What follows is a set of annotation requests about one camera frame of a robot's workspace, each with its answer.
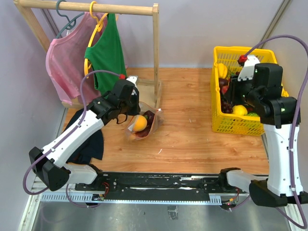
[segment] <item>red wire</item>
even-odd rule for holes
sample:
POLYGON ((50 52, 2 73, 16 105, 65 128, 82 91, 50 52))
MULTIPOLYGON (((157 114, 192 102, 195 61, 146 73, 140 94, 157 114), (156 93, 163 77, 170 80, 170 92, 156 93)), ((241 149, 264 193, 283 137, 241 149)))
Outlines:
POLYGON ((103 184, 104 184, 105 187, 106 187, 106 188, 105 188, 105 195, 104 195, 104 196, 106 197, 106 195, 109 193, 109 184, 108 184, 107 182, 104 182, 103 184))
POLYGON ((230 199, 230 200, 235 200, 235 199, 239 196, 240 190, 239 190, 238 188, 236 188, 236 191, 237 191, 236 196, 235 196, 234 198, 230 199))

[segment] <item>yellow hanger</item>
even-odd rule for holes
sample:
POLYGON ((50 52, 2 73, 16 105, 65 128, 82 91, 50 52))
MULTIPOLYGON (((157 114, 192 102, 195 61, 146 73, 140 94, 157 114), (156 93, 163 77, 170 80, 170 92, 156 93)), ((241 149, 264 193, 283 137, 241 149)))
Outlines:
MULTIPOLYGON (((100 32, 103 28, 103 20, 104 18, 108 15, 108 13, 105 13, 102 18, 100 20, 98 20, 98 17, 94 16, 93 13, 92 13, 92 7, 93 7, 93 4, 95 4, 96 1, 93 1, 91 2, 90 4, 90 15, 92 18, 96 19, 96 22, 97 22, 97 25, 95 26, 95 29, 91 35, 91 38, 90 38, 90 41, 89 41, 89 44, 88 44, 88 47, 91 47, 92 43, 93 43, 93 40, 94 40, 94 37, 95 37, 95 34, 96 32, 100 32)), ((89 65, 89 60, 88 59, 85 59, 85 63, 84 63, 84 72, 85 72, 85 75, 87 75, 89 73, 89 69, 91 68, 91 64, 89 65)))

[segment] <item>white wall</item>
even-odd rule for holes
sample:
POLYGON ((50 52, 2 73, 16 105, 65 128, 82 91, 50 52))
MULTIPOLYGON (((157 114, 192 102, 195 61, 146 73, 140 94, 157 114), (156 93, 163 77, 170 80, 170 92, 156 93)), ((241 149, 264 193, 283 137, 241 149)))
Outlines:
MULTIPOLYGON (((52 38, 40 10, 35 13, 52 38)), ((1 1, 0 31, 0 229, 15 231, 28 199, 22 188, 28 152, 55 138, 64 108, 47 75, 45 51, 12 0, 1 1)))
MULTIPOLYGON (((211 67, 215 46, 259 42, 282 0, 96 0, 160 8, 161 67, 211 67)), ((59 29, 65 18, 51 11, 59 29)), ((68 12, 72 19, 77 12, 68 12)), ((118 30, 130 66, 153 66, 152 17, 120 15, 118 30)))
MULTIPOLYGON (((295 35, 308 43, 308 3, 306 0, 292 1, 281 21, 273 32, 274 35, 295 35)), ((307 71, 307 54, 302 46, 290 39, 276 39, 265 46, 275 52, 279 65, 283 67, 283 83, 291 96, 297 98, 299 88, 307 71)), ((308 89, 302 97, 300 132, 298 138, 298 162, 300 177, 304 189, 308 192, 308 89)), ((308 205, 304 206, 308 217, 308 205)))

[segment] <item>metal floor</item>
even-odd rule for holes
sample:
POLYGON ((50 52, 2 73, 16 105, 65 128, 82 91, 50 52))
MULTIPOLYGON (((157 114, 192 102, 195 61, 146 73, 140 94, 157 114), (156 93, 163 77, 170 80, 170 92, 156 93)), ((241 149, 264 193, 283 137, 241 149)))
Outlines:
POLYGON ((227 212, 215 205, 102 204, 78 208, 66 202, 41 202, 32 231, 290 231, 274 208, 252 201, 227 212))

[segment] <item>hanger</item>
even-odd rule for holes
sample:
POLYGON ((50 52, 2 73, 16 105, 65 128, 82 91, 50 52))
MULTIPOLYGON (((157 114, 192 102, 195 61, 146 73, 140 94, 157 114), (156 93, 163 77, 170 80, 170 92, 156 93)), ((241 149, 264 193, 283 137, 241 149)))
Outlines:
MULTIPOLYGON (((90 12, 91 17, 96 20, 97 25, 95 26, 95 29, 94 29, 94 31, 93 31, 93 33, 91 35, 88 47, 92 46, 92 43, 93 43, 93 40, 94 40, 94 37, 95 37, 96 33, 100 32, 102 30, 102 28, 103 28, 103 20, 108 15, 108 13, 105 13, 102 16, 102 18, 100 20, 98 20, 98 17, 94 16, 93 13, 92 13, 92 8, 93 8, 93 5, 95 3, 96 3, 96 1, 91 2, 89 12, 90 12)), ((89 69, 90 68, 91 68, 91 64, 89 65, 89 60, 85 59, 85 62, 84 62, 84 74, 85 74, 85 76, 89 73, 89 69)))
POLYGON ((62 32, 63 32, 64 30, 71 30, 71 29, 73 29, 73 28, 76 26, 76 19, 78 19, 80 16, 84 15, 84 12, 83 12, 83 13, 77 15, 77 16, 76 16, 75 18, 73 18, 72 20, 70 20, 70 19, 68 18, 67 15, 65 15, 65 14, 60 14, 60 12, 59 12, 59 4, 60 4, 61 2, 63 2, 63 1, 66 1, 66 0, 58 0, 58 1, 57 1, 57 3, 56 3, 56 11, 57 11, 57 14, 58 14, 59 16, 65 17, 65 18, 68 20, 68 23, 60 30, 60 32, 59 32, 59 33, 57 34, 57 36, 56 36, 56 39, 60 37, 60 35, 62 34, 62 32))
POLYGON ((83 16, 84 14, 85 14, 85 13, 82 12, 82 13, 80 13, 79 15, 77 15, 75 18, 73 18, 71 21, 69 21, 69 22, 60 30, 60 32, 57 34, 56 39, 58 39, 58 38, 60 37, 60 35, 63 33, 63 31, 69 30, 69 29, 67 29, 67 28, 68 28, 69 25, 72 24, 72 22, 76 21, 76 19, 78 19, 80 16, 83 16))

